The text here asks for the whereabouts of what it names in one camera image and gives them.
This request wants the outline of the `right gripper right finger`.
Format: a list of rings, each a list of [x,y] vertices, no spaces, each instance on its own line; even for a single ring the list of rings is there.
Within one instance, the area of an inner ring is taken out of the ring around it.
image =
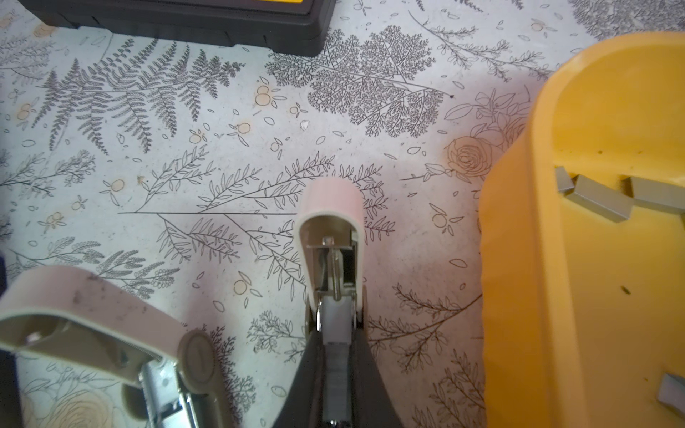
[[[403,428],[362,329],[354,330],[350,362],[353,426]]]

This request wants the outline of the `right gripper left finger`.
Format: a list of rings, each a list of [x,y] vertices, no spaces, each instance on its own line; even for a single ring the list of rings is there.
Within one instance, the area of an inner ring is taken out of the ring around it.
[[[273,424],[274,428],[320,426],[325,365],[322,335],[313,331],[309,335],[284,406]]]

